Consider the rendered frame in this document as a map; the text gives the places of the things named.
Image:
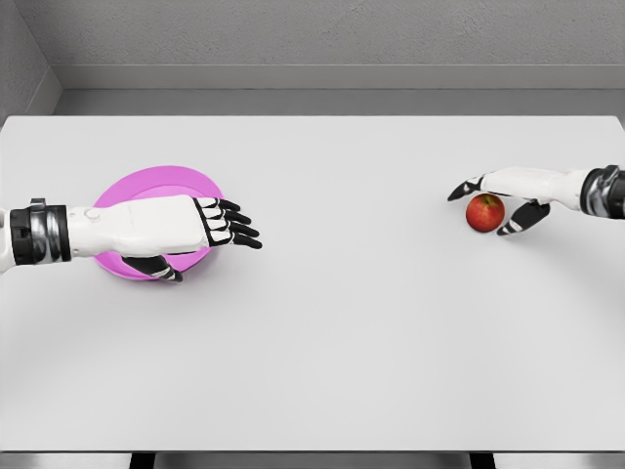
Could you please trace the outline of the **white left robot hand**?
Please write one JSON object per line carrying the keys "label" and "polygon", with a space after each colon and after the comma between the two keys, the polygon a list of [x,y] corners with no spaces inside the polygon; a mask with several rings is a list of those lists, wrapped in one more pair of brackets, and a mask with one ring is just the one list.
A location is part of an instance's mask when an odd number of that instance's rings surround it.
{"label": "white left robot hand", "polygon": [[166,259],[228,244],[260,249],[260,233],[239,205],[217,197],[175,195],[145,198],[111,207],[111,250],[149,277],[181,282]]}

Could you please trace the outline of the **red apple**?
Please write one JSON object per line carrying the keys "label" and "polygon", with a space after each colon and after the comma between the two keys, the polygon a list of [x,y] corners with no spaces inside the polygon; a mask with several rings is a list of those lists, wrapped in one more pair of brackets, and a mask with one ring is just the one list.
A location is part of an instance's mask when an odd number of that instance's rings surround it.
{"label": "red apple", "polygon": [[468,225],[479,233],[496,230],[505,217],[505,204],[495,194],[483,193],[471,199],[465,211]]}

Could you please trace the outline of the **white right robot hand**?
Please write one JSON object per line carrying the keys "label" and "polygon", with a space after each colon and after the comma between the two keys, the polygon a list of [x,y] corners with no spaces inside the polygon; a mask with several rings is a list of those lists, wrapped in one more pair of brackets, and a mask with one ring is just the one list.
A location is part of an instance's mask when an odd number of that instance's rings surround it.
{"label": "white right robot hand", "polygon": [[473,192],[522,198],[525,204],[517,209],[509,221],[497,230],[500,236],[527,231],[545,219],[555,199],[557,182],[563,173],[523,167],[510,167],[485,173],[462,182],[448,196],[453,201]]}

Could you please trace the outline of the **pink plate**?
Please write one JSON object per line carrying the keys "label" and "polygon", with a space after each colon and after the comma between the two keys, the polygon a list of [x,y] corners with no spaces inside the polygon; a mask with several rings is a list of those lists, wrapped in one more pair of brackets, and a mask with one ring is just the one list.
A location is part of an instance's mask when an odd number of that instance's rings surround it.
{"label": "pink plate", "polygon": [[[224,198],[221,189],[203,173],[184,166],[165,165],[142,169],[118,180],[103,192],[94,206],[109,207],[124,201],[180,194]],[[174,269],[184,273],[204,259],[209,251],[210,248],[203,248],[193,253],[164,257]],[[99,254],[95,261],[101,268],[118,277],[131,280],[155,279],[132,269],[115,252]]]}

